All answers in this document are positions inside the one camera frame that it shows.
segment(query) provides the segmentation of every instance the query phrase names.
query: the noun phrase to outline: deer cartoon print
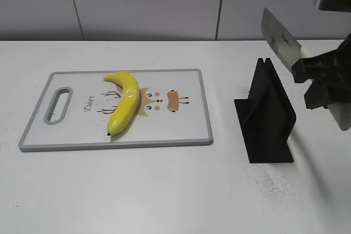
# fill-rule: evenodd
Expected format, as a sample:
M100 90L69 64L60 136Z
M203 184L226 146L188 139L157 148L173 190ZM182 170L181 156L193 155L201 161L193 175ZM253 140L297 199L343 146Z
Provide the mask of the deer cartoon print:
M122 88L117 87L118 92L107 92L103 96L111 96L114 99L119 99L122 94ZM149 117L153 111L167 110L173 113L181 110L181 105L189 104L189 97L179 97L178 91L170 90L168 93L162 94L160 92L152 92L154 89L142 88L140 89L140 102L136 111L137 116ZM112 105L105 107L98 112L103 114L112 114L118 106Z
M162 108L167 109L171 112L179 111L180 104L189 104L187 100L189 97L179 97L176 90L170 90L167 94L160 92L152 93L150 88L140 89L140 105L137 110L137 115L148 117L148 112L151 110L159 111Z

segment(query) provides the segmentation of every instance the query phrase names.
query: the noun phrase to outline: gray wall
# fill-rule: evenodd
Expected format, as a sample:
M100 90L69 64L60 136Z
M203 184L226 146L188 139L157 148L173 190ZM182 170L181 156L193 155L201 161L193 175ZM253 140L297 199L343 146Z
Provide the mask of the gray wall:
M313 0L0 0L0 40L262 39L269 8L300 39L344 38L351 14Z
M218 39L262 39L261 17L267 7L299 39L344 38L351 13L314 8L314 0L223 0Z
M219 0L76 0L85 39L214 40Z
M0 0L0 40L82 39L73 0Z

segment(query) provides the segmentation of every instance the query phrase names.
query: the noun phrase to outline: cutting board handle hole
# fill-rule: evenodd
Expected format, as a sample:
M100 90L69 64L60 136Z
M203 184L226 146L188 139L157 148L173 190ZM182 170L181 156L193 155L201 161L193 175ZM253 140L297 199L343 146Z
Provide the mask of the cutting board handle hole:
M46 124L57 124L64 119L72 93L70 87L62 87L55 91L44 116Z

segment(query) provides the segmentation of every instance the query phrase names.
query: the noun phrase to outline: deer antler drawing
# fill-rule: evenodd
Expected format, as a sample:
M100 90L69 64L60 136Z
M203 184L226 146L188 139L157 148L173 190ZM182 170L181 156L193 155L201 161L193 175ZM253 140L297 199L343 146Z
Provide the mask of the deer antler drawing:
M121 95L118 92L115 92L115 91L111 91L111 92L107 92L107 93L101 93L101 95L103 95L103 96L114 95L114 96L116 96L114 98L120 98L121 97Z
M105 115L110 115L112 113L114 113L116 111L116 109L118 108L118 106L112 106L114 109L102 109L100 111L97 112L102 112Z

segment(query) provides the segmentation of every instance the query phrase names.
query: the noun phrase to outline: knife blade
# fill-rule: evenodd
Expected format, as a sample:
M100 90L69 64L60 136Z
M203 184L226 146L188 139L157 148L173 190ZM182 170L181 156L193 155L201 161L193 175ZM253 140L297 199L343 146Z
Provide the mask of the knife blade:
M301 45L267 8L263 11L261 29L268 45L291 72L291 66L300 58Z

